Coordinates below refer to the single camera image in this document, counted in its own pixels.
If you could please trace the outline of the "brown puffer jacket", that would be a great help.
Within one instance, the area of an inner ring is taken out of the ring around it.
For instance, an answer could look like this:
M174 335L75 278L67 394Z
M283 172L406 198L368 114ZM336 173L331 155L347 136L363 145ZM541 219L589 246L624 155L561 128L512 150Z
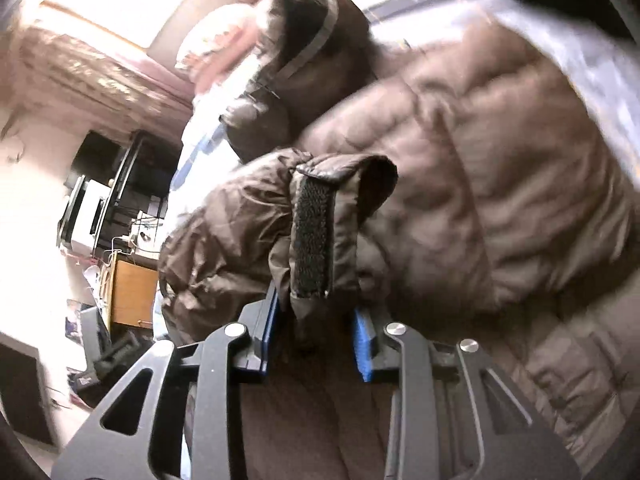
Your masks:
M498 23L383 50L350 0L273 0L221 122L240 166L160 250L192 344L274 286L290 316L242 390L251 479L382 476L390 388L356 307L472 338L586 479L639 474L639 194L573 85Z

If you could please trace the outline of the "wooden bedside cabinet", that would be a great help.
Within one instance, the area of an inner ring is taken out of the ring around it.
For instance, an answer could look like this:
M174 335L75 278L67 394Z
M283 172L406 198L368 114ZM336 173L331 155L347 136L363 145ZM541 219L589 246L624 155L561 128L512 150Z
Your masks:
M114 252L103 267L101 299L106 327L116 325L152 330L157 270Z

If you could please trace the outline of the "white printer box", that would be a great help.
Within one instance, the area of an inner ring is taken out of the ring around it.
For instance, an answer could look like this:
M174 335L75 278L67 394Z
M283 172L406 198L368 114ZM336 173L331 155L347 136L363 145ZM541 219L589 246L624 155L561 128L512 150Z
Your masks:
M111 189L96 180L79 176L58 222L59 248L89 258L98 240L100 219Z

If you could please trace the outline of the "black monitor screen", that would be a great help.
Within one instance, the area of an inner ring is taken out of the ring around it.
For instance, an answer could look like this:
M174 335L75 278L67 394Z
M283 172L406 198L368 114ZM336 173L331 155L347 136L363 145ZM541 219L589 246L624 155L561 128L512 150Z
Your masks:
M140 211L155 209L154 217L160 216L179 155L178 145L159 136L144 130L132 133L96 222L93 257L101 258L116 236L128 235Z

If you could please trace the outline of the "pink floral pillow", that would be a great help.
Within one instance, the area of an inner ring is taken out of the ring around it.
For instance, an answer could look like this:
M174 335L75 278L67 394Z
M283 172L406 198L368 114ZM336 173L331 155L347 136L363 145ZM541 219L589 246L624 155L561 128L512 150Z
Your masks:
M259 35L256 6L231 3L213 10L186 35L175 69L186 74L196 94L206 93L243 61Z

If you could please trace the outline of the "light blue plaid bedsheet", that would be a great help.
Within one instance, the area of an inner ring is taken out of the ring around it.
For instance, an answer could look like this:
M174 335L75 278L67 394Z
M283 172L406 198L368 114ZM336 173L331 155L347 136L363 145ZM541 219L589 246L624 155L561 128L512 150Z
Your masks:
M292 140L196 113L160 253L168 330L198 341L270 283L302 296L304 182L334 192L329 298L381 299L418 325L562 292L628 252L638 63L591 25L516 0L370 9L370 84Z

